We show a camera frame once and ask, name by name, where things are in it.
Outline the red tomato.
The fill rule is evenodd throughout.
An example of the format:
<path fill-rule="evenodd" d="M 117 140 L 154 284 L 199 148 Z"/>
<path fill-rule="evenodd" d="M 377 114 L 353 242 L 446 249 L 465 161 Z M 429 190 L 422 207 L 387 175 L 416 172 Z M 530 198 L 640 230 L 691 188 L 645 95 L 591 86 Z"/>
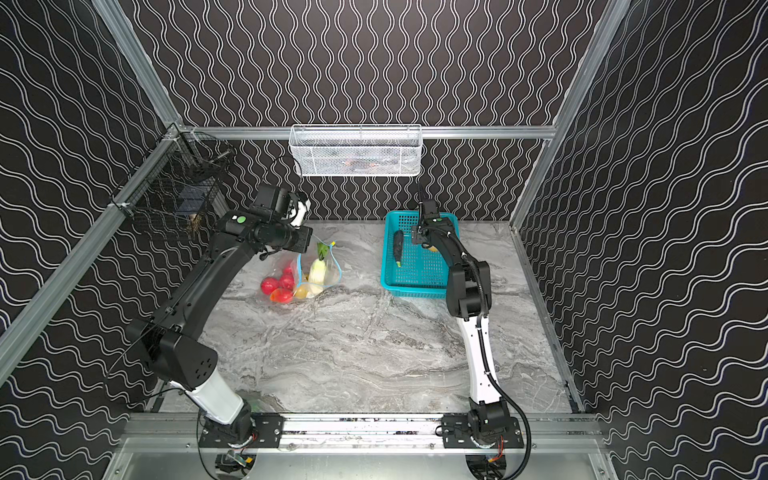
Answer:
<path fill-rule="evenodd" d="M 279 278 L 279 287 L 288 291 L 295 289 L 296 279 L 293 271 L 288 268 L 285 269 Z"/>
<path fill-rule="evenodd" d="M 260 290 L 266 296 L 270 296 L 279 287 L 279 280 L 274 277 L 267 277 L 260 283 Z"/>

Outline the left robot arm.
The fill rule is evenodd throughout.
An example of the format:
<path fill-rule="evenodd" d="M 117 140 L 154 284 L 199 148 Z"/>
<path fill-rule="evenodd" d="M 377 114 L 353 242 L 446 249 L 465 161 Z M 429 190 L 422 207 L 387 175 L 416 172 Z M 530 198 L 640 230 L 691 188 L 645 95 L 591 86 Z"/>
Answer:
<path fill-rule="evenodd" d="M 251 207 L 230 210 L 216 222 L 209 246 L 182 284 L 145 323 L 134 329 L 128 353 L 170 385 L 182 389 L 214 424 L 237 437 L 249 428 L 246 401 L 218 372 L 218 353 L 199 338 L 234 277 L 255 256 L 304 253 L 312 229 L 304 193 L 264 185 Z"/>

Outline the green pepper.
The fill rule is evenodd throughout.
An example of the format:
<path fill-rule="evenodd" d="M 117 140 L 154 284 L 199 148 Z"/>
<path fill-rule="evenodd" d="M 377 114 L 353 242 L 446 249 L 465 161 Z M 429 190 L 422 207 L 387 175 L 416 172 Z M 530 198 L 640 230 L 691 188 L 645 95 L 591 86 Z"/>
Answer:
<path fill-rule="evenodd" d="M 324 261 L 327 258 L 329 258 L 330 255 L 331 255 L 331 251 L 332 251 L 332 245 L 331 244 L 326 244 L 326 243 L 323 243 L 323 242 L 318 242 L 317 243 L 317 254 L 318 254 L 318 259 L 319 260 Z"/>

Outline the dark eggplant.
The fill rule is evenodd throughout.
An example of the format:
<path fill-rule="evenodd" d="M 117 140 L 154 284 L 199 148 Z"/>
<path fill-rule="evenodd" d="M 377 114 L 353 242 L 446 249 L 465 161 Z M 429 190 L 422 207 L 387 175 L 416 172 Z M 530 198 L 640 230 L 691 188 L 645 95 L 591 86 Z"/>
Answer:
<path fill-rule="evenodd" d="M 405 235 L 402 230 L 397 230 L 393 234 L 392 253 L 395 261 L 395 265 L 400 268 L 402 266 L 403 249 L 404 249 Z"/>

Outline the clear zip top bag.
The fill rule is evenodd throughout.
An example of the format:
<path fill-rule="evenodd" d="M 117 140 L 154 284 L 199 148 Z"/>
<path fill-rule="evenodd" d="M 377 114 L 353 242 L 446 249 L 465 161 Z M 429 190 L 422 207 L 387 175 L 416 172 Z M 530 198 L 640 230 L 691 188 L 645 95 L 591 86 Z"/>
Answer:
<path fill-rule="evenodd" d="M 330 257 L 324 260 L 328 267 L 324 285 L 311 284 L 307 280 L 307 276 L 309 274 L 312 262 L 318 259 L 318 254 L 317 254 L 318 242 L 323 242 L 323 243 L 332 245 L 332 251 L 331 251 Z M 338 285 L 342 280 L 343 270 L 341 268 L 340 263 L 335 257 L 335 247 L 336 247 L 335 241 L 324 242 L 321 240 L 314 240 L 313 243 L 310 245 L 309 249 L 305 253 L 281 252 L 278 254 L 277 259 L 272 262 L 272 271 L 268 275 L 266 275 L 264 279 L 267 277 L 274 277 L 279 280 L 283 271 L 285 269 L 290 268 L 293 271 L 296 279 L 296 285 L 295 285 L 295 289 L 293 290 L 292 301 L 309 300 L 309 299 L 299 300 L 294 298 L 294 291 L 300 284 L 304 284 L 304 283 L 315 285 L 315 289 L 317 293 L 315 297 L 317 297 L 324 291 L 329 290 L 330 288 L 333 288 L 336 285 Z"/>

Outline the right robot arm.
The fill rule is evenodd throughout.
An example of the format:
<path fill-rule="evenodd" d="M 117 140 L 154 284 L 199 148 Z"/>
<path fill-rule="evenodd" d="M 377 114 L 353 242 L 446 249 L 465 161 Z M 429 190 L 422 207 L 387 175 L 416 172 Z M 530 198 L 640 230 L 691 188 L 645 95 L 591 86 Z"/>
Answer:
<path fill-rule="evenodd" d="M 492 306 L 490 266 L 474 257 L 456 226 L 431 199 L 418 203 L 414 242 L 432 247 L 448 266 L 446 306 L 457 319 L 470 372 L 469 419 L 481 431 L 499 428 L 509 416 L 493 364 L 489 314 Z"/>

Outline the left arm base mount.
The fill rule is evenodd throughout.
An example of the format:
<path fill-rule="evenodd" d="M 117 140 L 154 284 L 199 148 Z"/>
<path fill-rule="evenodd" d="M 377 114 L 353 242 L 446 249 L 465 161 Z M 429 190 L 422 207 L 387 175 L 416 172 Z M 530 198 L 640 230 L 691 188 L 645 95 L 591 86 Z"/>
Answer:
<path fill-rule="evenodd" d="M 251 413 L 230 425 L 222 425 L 205 419 L 198 437 L 203 448 L 276 448 L 282 438 L 285 418 L 275 413 Z"/>

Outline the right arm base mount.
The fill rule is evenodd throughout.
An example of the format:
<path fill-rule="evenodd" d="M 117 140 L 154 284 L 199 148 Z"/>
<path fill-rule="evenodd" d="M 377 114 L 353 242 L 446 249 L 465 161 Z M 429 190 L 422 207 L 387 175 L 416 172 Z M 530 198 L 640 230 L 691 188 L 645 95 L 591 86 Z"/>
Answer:
<path fill-rule="evenodd" d="M 500 440 L 505 448 L 525 446 L 518 419 L 509 415 L 488 419 L 475 412 L 445 414 L 434 433 L 446 449 L 493 449 L 499 447 Z"/>

